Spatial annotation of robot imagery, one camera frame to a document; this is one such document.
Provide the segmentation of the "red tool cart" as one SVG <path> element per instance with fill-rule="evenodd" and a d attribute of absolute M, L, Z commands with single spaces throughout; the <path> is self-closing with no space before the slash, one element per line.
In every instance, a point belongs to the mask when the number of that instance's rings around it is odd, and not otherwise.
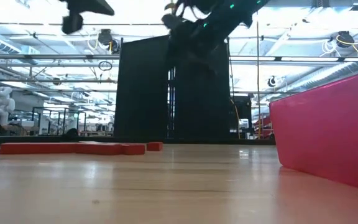
<path fill-rule="evenodd" d="M 270 116 L 264 116 L 253 122 L 256 139 L 274 139 L 273 126 Z"/>

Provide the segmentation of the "black metal rack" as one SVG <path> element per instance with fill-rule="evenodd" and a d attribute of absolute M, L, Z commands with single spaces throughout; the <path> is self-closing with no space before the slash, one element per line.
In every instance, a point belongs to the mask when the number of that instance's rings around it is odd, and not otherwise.
<path fill-rule="evenodd" d="M 61 136 L 75 129 L 78 134 L 86 131 L 86 113 L 81 110 L 71 110 L 69 107 L 33 107 L 31 121 L 34 128 L 32 136 Z"/>

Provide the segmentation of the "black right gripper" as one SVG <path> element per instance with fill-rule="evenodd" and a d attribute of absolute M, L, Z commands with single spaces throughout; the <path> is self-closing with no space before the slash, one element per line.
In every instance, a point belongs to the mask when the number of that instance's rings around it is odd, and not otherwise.
<path fill-rule="evenodd" d="M 183 59 L 183 65 L 197 66 L 201 72 L 215 77 L 215 69 L 204 58 L 228 36 L 229 14 L 212 12 L 194 22 L 166 14 L 162 22 L 170 30 L 167 59 L 171 62 Z"/>

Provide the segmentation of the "wooden workbench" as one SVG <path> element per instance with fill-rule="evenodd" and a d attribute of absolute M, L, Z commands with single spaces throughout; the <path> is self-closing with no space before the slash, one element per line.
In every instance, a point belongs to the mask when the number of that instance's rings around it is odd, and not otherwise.
<path fill-rule="evenodd" d="M 38 130 L 36 126 L 28 127 L 21 124 L 9 124 L 0 128 L 0 136 L 30 136 Z"/>

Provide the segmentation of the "black cabinet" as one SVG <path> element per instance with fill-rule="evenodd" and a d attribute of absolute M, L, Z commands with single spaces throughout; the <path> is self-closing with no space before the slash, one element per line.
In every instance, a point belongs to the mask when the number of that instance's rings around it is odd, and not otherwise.
<path fill-rule="evenodd" d="M 230 98 L 229 130 L 236 139 L 247 139 L 254 132 L 250 96 L 235 95 Z"/>

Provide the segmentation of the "red plastic bin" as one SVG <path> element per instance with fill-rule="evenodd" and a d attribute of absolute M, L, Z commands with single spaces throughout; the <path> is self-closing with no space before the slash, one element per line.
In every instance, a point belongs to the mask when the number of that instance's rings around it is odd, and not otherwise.
<path fill-rule="evenodd" d="M 282 166 L 358 187 L 358 74 L 270 104 Z"/>

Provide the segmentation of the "black aluminium table frame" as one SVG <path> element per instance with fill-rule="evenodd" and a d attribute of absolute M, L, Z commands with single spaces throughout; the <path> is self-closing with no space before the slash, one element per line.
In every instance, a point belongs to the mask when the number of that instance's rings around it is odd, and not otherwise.
<path fill-rule="evenodd" d="M 79 142 L 79 141 L 96 141 L 108 143 L 148 143 L 162 142 L 164 144 L 224 144 L 224 145 L 258 145 L 258 146 L 274 146 L 274 139 L 148 139 L 148 138 L 115 138 L 115 137 L 83 137 L 65 138 L 63 136 L 0 136 L 0 144 L 2 143 L 19 143 L 19 142 Z"/>

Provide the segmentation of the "grey ceiling pipe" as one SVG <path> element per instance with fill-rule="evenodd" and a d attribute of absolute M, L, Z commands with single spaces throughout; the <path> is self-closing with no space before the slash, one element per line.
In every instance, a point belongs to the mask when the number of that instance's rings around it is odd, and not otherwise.
<path fill-rule="evenodd" d="M 0 82 L 26 82 L 26 83 L 117 83 L 117 80 L 4 80 Z"/>
<path fill-rule="evenodd" d="M 57 54 L 0 54 L 0 59 L 50 59 L 50 60 L 118 60 L 120 59 L 120 55 L 57 55 Z"/>

